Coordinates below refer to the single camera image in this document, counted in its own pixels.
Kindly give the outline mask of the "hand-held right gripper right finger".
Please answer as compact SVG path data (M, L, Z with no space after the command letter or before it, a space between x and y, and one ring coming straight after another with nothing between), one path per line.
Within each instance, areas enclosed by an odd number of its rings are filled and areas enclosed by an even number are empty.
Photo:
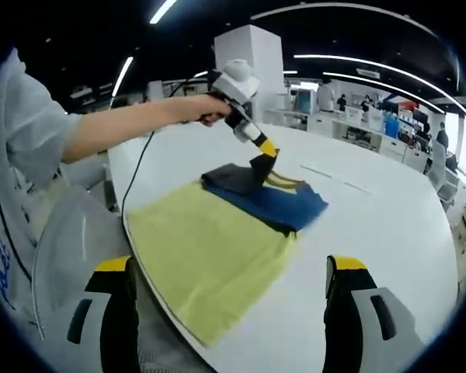
M324 372L403 372L424 349L416 321L358 259L327 257Z

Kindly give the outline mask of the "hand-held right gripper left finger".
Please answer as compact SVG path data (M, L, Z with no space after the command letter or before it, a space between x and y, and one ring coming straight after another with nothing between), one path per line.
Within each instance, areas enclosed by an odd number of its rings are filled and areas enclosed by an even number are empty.
M61 372L139 372L134 260L99 264L63 311Z

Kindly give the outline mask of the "person's left hand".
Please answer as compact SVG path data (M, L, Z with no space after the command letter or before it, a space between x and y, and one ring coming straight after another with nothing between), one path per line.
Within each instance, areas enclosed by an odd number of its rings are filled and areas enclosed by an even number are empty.
M208 127L231 113L230 105L222 99L209 95L196 96L194 99L198 105L197 120Z

